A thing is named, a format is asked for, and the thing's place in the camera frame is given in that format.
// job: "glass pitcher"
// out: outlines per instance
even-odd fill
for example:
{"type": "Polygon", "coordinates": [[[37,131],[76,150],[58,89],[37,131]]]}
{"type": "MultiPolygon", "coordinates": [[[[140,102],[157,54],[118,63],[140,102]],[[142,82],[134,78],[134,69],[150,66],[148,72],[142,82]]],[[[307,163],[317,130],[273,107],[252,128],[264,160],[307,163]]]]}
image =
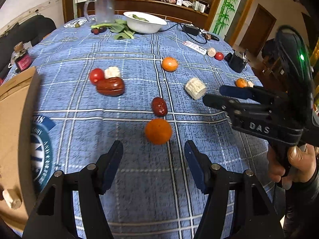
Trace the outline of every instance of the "glass pitcher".
{"type": "Polygon", "coordinates": [[[114,22],[114,1],[115,0],[87,0],[84,4],[84,16],[91,25],[114,22]],[[95,21],[87,14],[87,7],[94,1],[95,21]]]}

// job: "blue plaid tablecloth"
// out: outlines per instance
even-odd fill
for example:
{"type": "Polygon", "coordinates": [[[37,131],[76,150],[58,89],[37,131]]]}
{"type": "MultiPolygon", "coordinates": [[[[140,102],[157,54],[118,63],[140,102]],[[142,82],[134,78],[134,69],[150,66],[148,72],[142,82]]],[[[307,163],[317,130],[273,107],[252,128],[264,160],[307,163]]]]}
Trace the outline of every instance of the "blue plaid tablecloth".
{"type": "MultiPolygon", "coordinates": [[[[267,177],[267,142],[233,131],[224,112],[204,106],[201,99],[193,100],[184,90],[192,77],[203,80],[208,93],[215,94],[221,85],[234,85],[240,77],[260,85],[250,66],[238,74],[224,60],[186,47],[182,42],[189,38],[180,26],[151,35],[135,34],[130,40],[113,36],[109,30],[94,35],[86,22],[80,28],[58,28],[30,50],[42,80],[35,115],[55,123],[48,131],[52,168],[47,178],[57,169],[77,172],[95,163],[115,140],[122,141],[119,170],[111,189],[100,198],[113,235],[125,239],[194,236],[207,196],[195,187],[183,156],[189,139],[227,170],[253,170],[271,197],[274,183],[267,177]],[[175,72],[161,68],[161,60],[168,56],[179,62],[175,72]],[[109,66],[121,70],[126,87],[121,96],[97,93],[88,79],[92,69],[109,66]],[[155,118],[154,97],[165,99],[166,120],[173,128],[169,143],[161,146],[144,136],[146,123],[155,118]]],[[[224,41],[211,40],[201,46],[214,47],[224,55],[232,51],[224,41]]],[[[14,69],[7,80],[14,76],[14,69]]],[[[47,178],[35,182],[43,187],[47,178]]],[[[223,236],[230,232],[233,202],[230,192],[223,236]]],[[[85,238],[77,192],[74,208],[79,236],[85,238]]]]}

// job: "cork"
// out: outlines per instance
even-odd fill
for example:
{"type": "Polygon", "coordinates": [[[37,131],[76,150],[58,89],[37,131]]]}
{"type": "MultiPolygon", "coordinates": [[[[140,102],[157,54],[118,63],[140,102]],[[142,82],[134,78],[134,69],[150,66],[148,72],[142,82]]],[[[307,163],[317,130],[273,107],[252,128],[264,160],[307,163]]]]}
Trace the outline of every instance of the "cork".
{"type": "Polygon", "coordinates": [[[2,196],[9,208],[15,210],[21,207],[22,201],[14,190],[4,190],[2,196]]]}
{"type": "Polygon", "coordinates": [[[15,51],[16,53],[18,53],[18,52],[24,50],[23,42],[20,42],[20,43],[18,43],[17,45],[15,45],[15,47],[14,47],[13,49],[14,49],[14,51],[15,51]]]}

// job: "bottle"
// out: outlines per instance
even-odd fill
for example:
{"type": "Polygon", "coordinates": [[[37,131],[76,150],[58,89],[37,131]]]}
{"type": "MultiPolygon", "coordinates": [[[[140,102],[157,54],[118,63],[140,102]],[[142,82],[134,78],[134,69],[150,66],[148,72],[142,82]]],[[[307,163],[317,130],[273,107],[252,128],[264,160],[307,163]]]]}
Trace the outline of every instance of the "bottle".
{"type": "Polygon", "coordinates": [[[20,73],[31,66],[32,59],[29,56],[28,50],[24,48],[23,42],[17,44],[13,49],[14,54],[12,54],[12,59],[17,65],[16,72],[20,73]]]}

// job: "white bowl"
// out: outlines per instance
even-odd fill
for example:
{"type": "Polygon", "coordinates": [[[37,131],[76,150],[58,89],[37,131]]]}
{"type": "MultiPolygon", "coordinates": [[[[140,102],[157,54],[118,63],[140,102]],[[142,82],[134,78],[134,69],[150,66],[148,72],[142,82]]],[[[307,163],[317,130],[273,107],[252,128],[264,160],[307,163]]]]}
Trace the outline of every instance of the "white bowl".
{"type": "Polygon", "coordinates": [[[127,17],[127,26],[131,30],[139,32],[139,33],[144,33],[144,34],[156,33],[159,31],[161,27],[167,25],[167,22],[165,20],[148,13],[125,12],[124,15],[127,17]],[[134,19],[133,14],[135,14],[137,17],[148,20],[148,22],[134,19]]]}

